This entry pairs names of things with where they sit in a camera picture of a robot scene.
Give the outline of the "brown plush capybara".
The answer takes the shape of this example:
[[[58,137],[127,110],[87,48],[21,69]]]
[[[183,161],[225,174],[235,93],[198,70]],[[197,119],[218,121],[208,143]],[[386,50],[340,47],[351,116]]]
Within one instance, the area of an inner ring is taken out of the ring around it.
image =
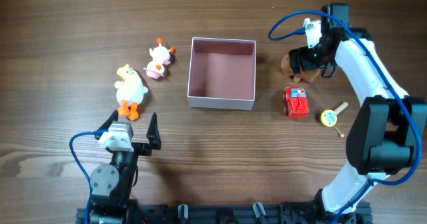
[[[294,74],[290,66],[290,57],[288,54],[282,58],[280,67],[281,67],[281,72],[284,75],[287,75],[288,77],[290,77],[294,81],[294,83],[299,83],[300,81],[311,83],[317,77],[319,77],[321,73],[319,69],[314,69],[310,71],[301,70],[300,74]]]

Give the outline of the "white box pink interior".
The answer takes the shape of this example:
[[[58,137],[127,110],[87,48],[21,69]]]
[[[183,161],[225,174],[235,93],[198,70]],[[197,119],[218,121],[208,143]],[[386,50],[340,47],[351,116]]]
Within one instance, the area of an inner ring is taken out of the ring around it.
[[[187,99],[190,107],[252,109],[256,97],[256,41],[194,37]]]

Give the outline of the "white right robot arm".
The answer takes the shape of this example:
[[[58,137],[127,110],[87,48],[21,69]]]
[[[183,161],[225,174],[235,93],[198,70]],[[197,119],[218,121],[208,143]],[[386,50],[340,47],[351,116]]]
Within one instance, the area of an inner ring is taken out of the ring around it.
[[[422,159],[426,102],[393,80],[369,32],[351,26],[347,4],[299,13],[320,19],[305,19],[294,32],[305,35],[307,45],[291,50],[285,63],[295,74],[340,67],[360,102],[346,137],[346,164],[318,195],[323,219],[335,223],[375,185],[395,186],[413,176]]]

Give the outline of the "red toy fire truck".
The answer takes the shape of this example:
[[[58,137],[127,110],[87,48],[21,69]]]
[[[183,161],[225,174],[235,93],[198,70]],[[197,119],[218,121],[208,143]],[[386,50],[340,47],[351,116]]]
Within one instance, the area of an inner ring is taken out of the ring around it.
[[[283,93],[284,114],[290,119],[306,118],[310,112],[306,90],[300,86],[286,87]]]

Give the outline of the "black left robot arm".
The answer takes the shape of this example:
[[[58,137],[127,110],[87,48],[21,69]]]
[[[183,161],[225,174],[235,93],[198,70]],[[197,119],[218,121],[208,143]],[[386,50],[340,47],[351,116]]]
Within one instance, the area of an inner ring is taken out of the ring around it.
[[[90,200],[85,209],[85,223],[147,223],[138,202],[130,198],[137,183],[138,158],[149,157],[161,149],[157,114],[151,116],[146,137],[148,142],[134,142],[131,123],[118,120],[114,111],[95,132],[100,147],[112,154],[108,164],[100,165],[89,178]]]

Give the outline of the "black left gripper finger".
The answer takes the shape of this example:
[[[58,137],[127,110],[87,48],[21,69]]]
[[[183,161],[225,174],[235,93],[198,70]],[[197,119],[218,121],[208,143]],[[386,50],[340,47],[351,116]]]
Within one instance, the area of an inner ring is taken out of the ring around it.
[[[154,112],[153,115],[151,116],[151,121],[147,129],[146,137],[148,139],[148,144],[151,149],[156,149],[156,150],[161,149],[161,137],[160,137],[158,126],[157,126],[156,112]]]
[[[114,121],[117,121],[119,117],[118,110],[113,111],[113,113],[108,117],[108,119],[95,131],[94,137],[96,140],[99,140],[102,134],[108,131],[109,127]]]

